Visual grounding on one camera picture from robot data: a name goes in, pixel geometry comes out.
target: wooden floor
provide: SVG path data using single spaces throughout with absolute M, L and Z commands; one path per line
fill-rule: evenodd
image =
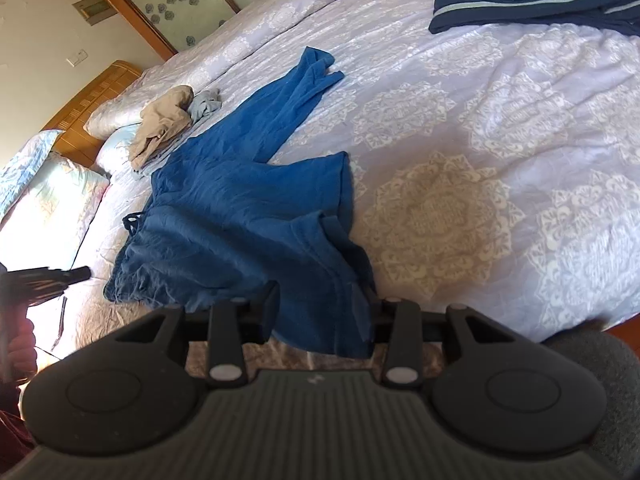
M 631 346 L 640 357 L 640 314 L 626 323 L 611 328 L 608 332 Z

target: folded clothes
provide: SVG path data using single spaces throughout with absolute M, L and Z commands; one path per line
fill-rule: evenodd
M 640 0 L 435 0 L 429 30 L 485 23 L 575 23 L 640 36 Z
M 171 88 L 140 112 L 142 124 L 129 145 L 129 161 L 139 170 L 155 150 L 162 150 L 185 128 L 191 126 L 191 117 L 185 111 L 193 99 L 190 86 Z
M 136 177 L 142 178 L 143 176 L 151 176 L 155 170 L 162 168 L 169 159 L 169 155 L 190 139 L 191 134 L 201 124 L 200 121 L 205 121 L 212 113 L 220 110 L 221 106 L 220 90 L 217 88 L 203 90 L 196 95 L 187 108 L 187 113 L 191 116 L 191 121 L 193 122 L 191 127 L 185 128 L 181 131 L 174 137 L 172 142 L 155 150 L 155 152 L 153 152 L 145 161 L 142 167 L 133 171 Z

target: white wall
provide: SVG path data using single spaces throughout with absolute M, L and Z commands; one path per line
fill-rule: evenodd
M 119 14 L 91 27 L 78 0 L 0 0 L 0 168 L 60 108 L 116 59 L 162 62 Z M 84 49 L 75 68 L 66 58 Z

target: drawstring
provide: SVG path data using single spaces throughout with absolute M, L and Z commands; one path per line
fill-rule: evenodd
M 129 231 L 131 236 L 136 234 L 136 231 L 138 230 L 138 221 L 143 214 L 144 211 L 140 211 L 139 213 L 130 213 L 122 219 L 124 228 Z

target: black tool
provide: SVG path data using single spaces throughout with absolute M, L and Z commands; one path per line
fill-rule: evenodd
M 267 341 L 278 287 L 208 312 L 162 308 L 51 365 L 23 399 L 39 443 L 12 480 L 612 479 L 584 450 L 606 398 L 594 376 L 461 305 L 372 306 L 388 343 L 368 370 L 260 370 L 242 343 Z M 208 340 L 209 377 L 184 370 Z M 422 343 L 448 366 L 422 373 Z
M 90 277 L 89 267 L 0 272 L 0 382 L 7 384 L 18 378 L 8 361 L 7 348 L 17 335 L 19 320 L 24 319 L 27 309 L 62 296 L 69 285 Z

